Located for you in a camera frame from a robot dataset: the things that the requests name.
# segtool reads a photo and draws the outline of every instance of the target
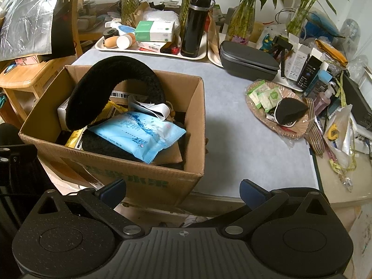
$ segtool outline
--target orange cloth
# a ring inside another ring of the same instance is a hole
[[[328,53],[331,58],[334,58],[336,61],[339,61],[342,66],[344,67],[347,66],[348,61],[346,57],[336,48],[333,48],[332,46],[321,40],[315,40],[315,43],[317,44],[321,51]]]

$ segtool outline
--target crosshair logo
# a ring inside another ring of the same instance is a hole
[[[187,231],[180,231],[178,234],[180,234],[181,236],[183,237],[186,237],[188,234],[190,234],[189,232]]]

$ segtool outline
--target pink soap bottle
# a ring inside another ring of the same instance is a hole
[[[334,94],[333,88],[329,85],[325,92],[320,92],[314,101],[315,116],[318,116],[331,103],[331,96]]]

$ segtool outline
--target black thermos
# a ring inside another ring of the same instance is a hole
[[[189,12],[183,33],[181,55],[197,57],[202,41],[205,20],[215,0],[190,0]]]

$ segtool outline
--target metal screw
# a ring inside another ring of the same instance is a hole
[[[229,225],[226,229],[225,232],[230,235],[239,235],[243,233],[243,228],[237,225]]]
[[[141,228],[138,225],[127,225],[124,227],[123,232],[127,235],[135,235],[141,232]]]

